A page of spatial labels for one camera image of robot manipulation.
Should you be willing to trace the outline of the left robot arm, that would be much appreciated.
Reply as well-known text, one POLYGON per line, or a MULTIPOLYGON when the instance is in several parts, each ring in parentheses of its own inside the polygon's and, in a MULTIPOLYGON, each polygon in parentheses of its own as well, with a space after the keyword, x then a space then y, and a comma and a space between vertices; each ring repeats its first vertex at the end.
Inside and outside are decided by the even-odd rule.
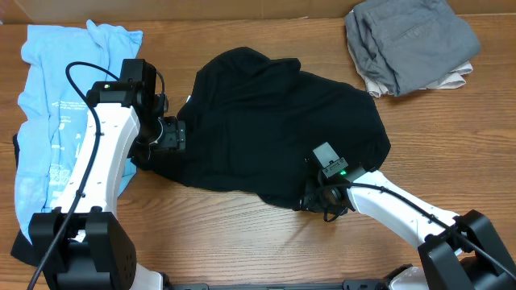
POLYGON ((111 81, 79 96, 87 105, 85 138, 73 173, 52 211, 36 213, 29 235, 40 276, 50 289, 170 289, 169 278, 137 261, 120 225, 117 202, 127 159, 185 150, 182 121, 166 116, 168 99, 156 90, 163 76, 143 59, 125 59, 111 81))

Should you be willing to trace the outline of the black t-shirt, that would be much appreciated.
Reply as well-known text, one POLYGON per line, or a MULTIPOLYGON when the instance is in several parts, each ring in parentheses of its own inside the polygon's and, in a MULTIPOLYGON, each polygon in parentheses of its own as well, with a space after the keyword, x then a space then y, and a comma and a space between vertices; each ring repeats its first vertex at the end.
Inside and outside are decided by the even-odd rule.
POLYGON ((349 84, 272 60, 247 47, 197 73, 177 115, 185 150, 144 153, 135 166, 189 187, 257 194, 290 208, 314 175, 312 151, 328 143, 350 165, 378 169, 390 142, 374 100, 349 84))

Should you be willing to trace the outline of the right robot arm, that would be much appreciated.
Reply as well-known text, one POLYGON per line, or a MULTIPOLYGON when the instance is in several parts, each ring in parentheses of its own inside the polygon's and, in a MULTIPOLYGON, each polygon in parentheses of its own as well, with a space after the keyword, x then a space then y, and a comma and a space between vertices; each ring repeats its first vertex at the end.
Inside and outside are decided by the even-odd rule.
POLYGON ((513 289, 515 262, 482 213, 440 209, 397 187, 381 172, 323 169, 295 210, 323 213, 326 222, 351 210, 392 230, 418 251, 421 267, 388 278, 387 289, 513 289))

